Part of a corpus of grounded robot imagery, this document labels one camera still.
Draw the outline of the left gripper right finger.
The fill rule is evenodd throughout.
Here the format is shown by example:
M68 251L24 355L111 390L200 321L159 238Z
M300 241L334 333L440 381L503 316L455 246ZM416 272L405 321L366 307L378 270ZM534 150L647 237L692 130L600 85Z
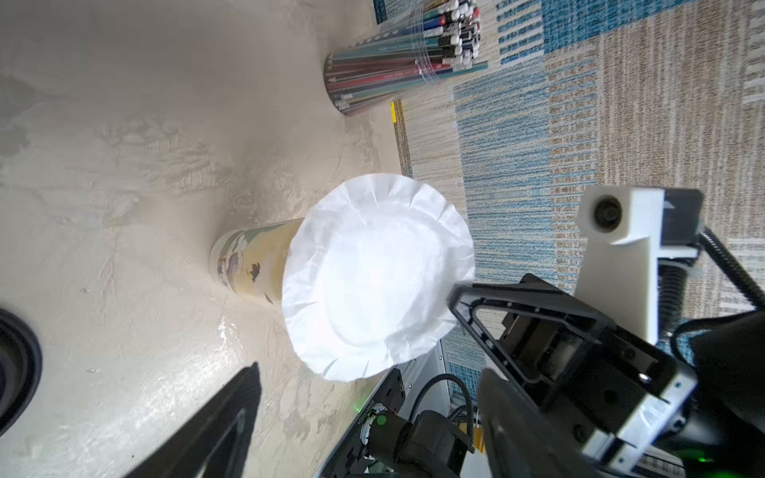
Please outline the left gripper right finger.
M608 477L595 460L603 437L560 396L539 409L518 386L491 368L477 386L477 401L493 477Z

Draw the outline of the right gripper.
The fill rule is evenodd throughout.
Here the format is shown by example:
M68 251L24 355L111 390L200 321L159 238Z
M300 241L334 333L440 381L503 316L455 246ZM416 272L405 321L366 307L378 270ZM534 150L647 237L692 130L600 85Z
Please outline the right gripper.
M698 384L690 366L533 274L511 285L457 285L448 309L496 368L541 410L560 396L603 437L607 472L633 472L680 424Z

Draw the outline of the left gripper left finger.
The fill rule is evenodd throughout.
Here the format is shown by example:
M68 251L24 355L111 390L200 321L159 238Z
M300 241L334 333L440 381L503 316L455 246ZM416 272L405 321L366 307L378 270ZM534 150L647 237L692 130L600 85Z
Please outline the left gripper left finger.
M255 362L237 372L129 477L241 477L261 396Z

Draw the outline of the white leak-proof paper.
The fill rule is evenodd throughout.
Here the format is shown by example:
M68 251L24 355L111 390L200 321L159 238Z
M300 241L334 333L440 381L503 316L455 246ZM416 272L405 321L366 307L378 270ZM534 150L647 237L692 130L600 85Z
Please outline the white leak-proof paper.
M282 311L297 357L334 382L430 352L456 325L452 289L475 277L467 223L438 190L400 174L345 181L291 241Z

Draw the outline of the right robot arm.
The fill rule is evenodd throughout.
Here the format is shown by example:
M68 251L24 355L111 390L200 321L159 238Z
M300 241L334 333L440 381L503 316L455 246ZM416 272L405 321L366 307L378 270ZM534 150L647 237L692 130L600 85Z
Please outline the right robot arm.
M753 310L677 322L687 259L659 264L668 352L604 313L527 275L515 285L459 287L449 306L493 360L452 416L384 404L360 441L390 477L454 477L482 431L495 477L629 476L650 447L691 476L764 473L764 293L709 230L691 242Z

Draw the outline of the paper milk tea cup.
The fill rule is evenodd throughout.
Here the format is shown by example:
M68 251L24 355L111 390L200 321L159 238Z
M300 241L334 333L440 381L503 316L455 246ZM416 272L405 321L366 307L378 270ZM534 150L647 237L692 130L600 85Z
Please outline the paper milk tea cup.
M285 265L302 222L294 219L223 234L209 252L212 278L232 293L280 310Z

